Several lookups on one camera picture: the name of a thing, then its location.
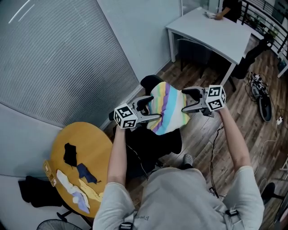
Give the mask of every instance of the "hand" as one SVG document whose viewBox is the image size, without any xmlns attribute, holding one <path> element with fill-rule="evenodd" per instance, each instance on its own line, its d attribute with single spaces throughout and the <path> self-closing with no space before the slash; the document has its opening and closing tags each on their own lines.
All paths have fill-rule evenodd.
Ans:
<svg viewBox="0 0 288 230">
<path fill-rule="evenodd" d="M 222 19 L 223 19 L 223 16 L 222 16 L 221 13 L 218 13 L 218 14 L 216 14 L 216 16 L 215 16 L 214 19 L 215 19 L 215 20 L 222 20 Z"/>
</svg>

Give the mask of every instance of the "colorful striped fabric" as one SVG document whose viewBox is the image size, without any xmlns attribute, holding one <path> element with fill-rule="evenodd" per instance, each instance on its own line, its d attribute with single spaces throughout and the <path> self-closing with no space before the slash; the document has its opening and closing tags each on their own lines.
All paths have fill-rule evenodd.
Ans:
<svg viewBox="0 0 288 230">
<path fill-rule="evenodd" d="M 154 99 L 148 104 L 150 114 L 161 114 L 162 117 L 148 123 L 147 128 L 157 135 L 172 132 L 186 125 L 190 117 L 181 109 L 187 105 L 186 95 L 166 82 L 159 83 L 152 91 Z"/>
</svg>

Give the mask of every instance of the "sneaker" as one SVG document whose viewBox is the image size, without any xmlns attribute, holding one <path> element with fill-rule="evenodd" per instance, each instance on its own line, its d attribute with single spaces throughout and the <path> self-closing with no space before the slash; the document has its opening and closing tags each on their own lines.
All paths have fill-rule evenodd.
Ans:
<svg viewBox="0 0 288 230">
<path fill-rule="evenodd" d="M 193 166 L 193 157 L 189 153 L 186 153 L 183 157 L 182 165 L 186 164 L 190 164 L 191 166 Z"/>
</svg>

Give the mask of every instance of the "person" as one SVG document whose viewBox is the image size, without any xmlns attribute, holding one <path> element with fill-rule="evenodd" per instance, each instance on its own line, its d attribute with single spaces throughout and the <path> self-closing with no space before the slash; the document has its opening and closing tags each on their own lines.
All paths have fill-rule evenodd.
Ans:
<svg viewBox="0 0 288 230">
<path fill-rule="evenodd" d="M 225 0 L 223 3 L 224 10 L 215 16 L 216 20 L 223 17 L 237 23 L 237 19 L 241 16 L 242 0 Z"/>
<path fill-rule="evenodd" d="M 183 170 L 162 168 L 150 175 L 136 212 L 125 189 L 125 130 L 117 127 L 108 166 L 108 183 L 93 230 L 259 229 L 264 205 L 248 148 L 227 107 L 220 109 L 219 114 L 235 171 L 234 181 L 223 202 L 208 192 L 205 178 L 192 167 L 192 156 L 185 155 Z"/>
</svg>

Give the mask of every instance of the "power strip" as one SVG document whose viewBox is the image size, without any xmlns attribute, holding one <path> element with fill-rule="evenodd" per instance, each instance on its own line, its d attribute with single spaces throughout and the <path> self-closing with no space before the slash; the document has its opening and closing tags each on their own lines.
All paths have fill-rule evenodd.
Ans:
<svg viewBox="0 0 288 230">
<path fill-rule="evenodd" d="M 280 124 L 282 123 L 282 121 L 283 121 L 283 117 L 280 116 L 280 117 L 276 120 L 276 124 L 277 124 L 277 125 L 280 125 Z"/>
</svg>

